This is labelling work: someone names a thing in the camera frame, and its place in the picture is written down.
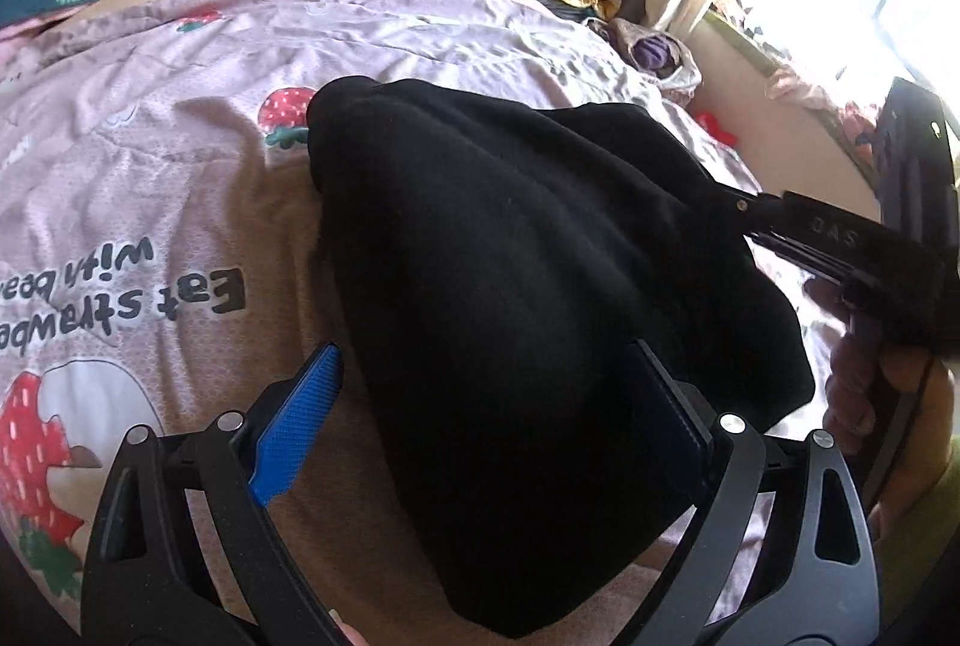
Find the green sleeve forearm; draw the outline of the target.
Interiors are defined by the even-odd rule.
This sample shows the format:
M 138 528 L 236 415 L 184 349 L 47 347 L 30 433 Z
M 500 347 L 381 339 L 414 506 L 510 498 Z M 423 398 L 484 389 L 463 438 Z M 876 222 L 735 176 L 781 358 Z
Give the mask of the green sleeve forearm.
M 907 610 L 944 557 L 958 531 L 958 503 L 958 438 L 953 437 L 939 480 L 874 542 L 882 625 L 892 625 Z

